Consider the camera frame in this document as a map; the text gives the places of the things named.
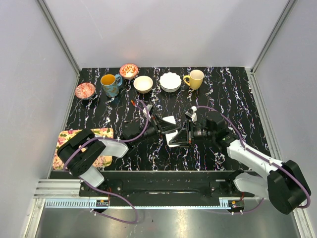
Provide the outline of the white battery cover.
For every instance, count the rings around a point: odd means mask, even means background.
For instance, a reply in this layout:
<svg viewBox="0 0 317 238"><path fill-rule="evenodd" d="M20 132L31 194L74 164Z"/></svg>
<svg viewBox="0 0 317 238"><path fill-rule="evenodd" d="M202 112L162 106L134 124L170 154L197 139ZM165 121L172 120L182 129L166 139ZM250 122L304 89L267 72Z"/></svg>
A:
<svg viewBox="0 0 317 238"><path fill-rule="evenodd" d="M167 117L163 117L162 118L164 121L166 122L169 122L169 123L172 123L172 124L176 124L176 121L175 121L175 117L174 116L167 116Z"/></svg>

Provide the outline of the white remote control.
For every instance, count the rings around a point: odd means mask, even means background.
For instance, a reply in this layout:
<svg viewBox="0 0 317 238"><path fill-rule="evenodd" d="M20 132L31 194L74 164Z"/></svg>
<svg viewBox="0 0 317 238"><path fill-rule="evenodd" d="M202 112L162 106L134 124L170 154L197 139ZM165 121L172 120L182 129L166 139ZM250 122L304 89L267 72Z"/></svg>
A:
<svg viewBox="0 0 317 238"><path fill-rule="evenodd" d="M173 133L168 133L165 135L165 138L166 138L166 142L167 142L167 145L168 147L170 148L173 148L173 147L177 147L179 146L178 144L175 144L175 145L170 145L169 142L174 138L174 136L178 133L178 131L175 131Z"/></svg>

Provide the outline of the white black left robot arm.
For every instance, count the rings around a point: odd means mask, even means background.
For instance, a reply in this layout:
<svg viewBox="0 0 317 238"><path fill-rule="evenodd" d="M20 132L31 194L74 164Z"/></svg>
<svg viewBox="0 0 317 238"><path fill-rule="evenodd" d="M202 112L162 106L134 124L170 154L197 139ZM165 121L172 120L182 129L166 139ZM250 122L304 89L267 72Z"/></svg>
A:
<svg viewBox="0 0 317 238"><path fill-rule="evenodd" d="M149 116L145 129L143 131L136 122L132 122L122 132L123 142L97 135L91 129L83 129L62 144L56 154L64 163L63 169L88 182L90 191L96 196L102 196L107 191L107 183L104 176L93 165L99 156L122 158L132 153L136 143L155 135L163 137L174 133L179 126L175 122L166 121L153 114Z"/></svg>

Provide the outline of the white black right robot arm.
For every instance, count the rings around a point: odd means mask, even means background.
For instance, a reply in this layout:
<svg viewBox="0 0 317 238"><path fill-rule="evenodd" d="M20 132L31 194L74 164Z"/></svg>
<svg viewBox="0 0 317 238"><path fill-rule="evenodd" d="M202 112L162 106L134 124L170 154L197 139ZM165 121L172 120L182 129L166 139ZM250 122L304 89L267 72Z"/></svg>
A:
<svg viewBox="0 0 317 238"><path fill-rule="evenodd" d="M307 208L311 203L311 190L298 164L292 160L282 162L267 156L245 144L241 135L232 133L233 124L219 112L211 111L206 116L206 125L195 126L191 119L169 141L170 145L190 146L194 141L209 141L222 154L241 162L256 172L234 172L231 181L225 184L230 196L241 192L268 199L282 214L296 208Z"/></svg>

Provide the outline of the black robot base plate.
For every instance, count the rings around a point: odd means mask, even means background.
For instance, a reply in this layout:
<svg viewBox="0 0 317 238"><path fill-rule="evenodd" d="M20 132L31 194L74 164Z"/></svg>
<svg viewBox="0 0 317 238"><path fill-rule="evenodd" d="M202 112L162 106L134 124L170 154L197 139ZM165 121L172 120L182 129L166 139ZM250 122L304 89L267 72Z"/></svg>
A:
<svg viewBox="0 0 317 238"><path fill-rule="evenodd" d="M105 181L98 189L131 195L199 195L201 197L251 197L233 184L236 171L104 171Z"/></svg>

